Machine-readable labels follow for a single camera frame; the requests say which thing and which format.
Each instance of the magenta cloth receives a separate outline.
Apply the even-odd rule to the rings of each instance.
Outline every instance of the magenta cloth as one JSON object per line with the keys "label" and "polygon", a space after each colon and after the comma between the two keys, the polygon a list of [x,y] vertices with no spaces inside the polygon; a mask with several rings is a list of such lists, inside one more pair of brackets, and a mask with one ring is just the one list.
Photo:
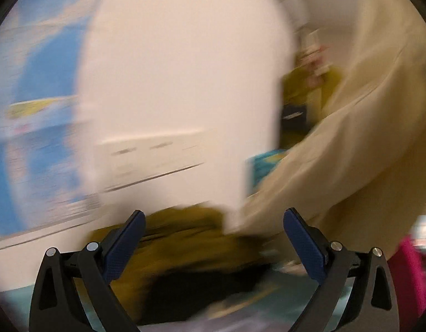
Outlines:
{"label": "magenta cloth", "polygon": [[409,332],[426,308],[426,274],[420,254],[405,237],[389,259],[399,309],[400,332]]}

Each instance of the yellow cloth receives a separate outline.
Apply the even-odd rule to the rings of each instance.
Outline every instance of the yellow cloth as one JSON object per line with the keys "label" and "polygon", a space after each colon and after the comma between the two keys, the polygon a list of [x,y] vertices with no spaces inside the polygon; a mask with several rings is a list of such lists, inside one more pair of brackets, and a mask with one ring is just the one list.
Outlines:
{"label": "yellow cloth", "polygon": [[426,24],[409,0],[361,0],[326,117],[243,208],[241,233],[279,237],[295,207],[328,239],[390,258],[426,203]]}
{"label": "yellow cloth", "polygon": [[[120,226],[94,231],[90,241],[100,242],[117,227]],[[259,238],[224,235],[219,210],[200,205],[167,208],[147,216],[145,236],[121,278],[110,286],[128,315],[137,321],[150,285],[166,271],[184,268],[235,272],[262,263],[261,251]]]}
{"label": "yellow cloth", "polygon": [[[309,72],[303,67],[297,67],[282,79],[283,86],[283,104],[303,105],[307,103],[307,96],[312,92],[312,88],[307,86]],[[322,75],[321,106],[322,109],[330,99],[336,87],[342,80],[342,73],[339,68],[330,66],[329,70]],[[301,142],[306,133],[281,131],[279,147],[289,149],[298,142]]]}

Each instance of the poster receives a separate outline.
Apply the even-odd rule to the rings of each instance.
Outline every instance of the poster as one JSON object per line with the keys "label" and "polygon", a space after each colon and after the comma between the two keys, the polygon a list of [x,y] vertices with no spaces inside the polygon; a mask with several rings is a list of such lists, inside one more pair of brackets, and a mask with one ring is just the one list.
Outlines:
{"label": "poster", "polygon": [[76,76],[101,0],[18,0],[0,27],[0,240],[91,213]]}

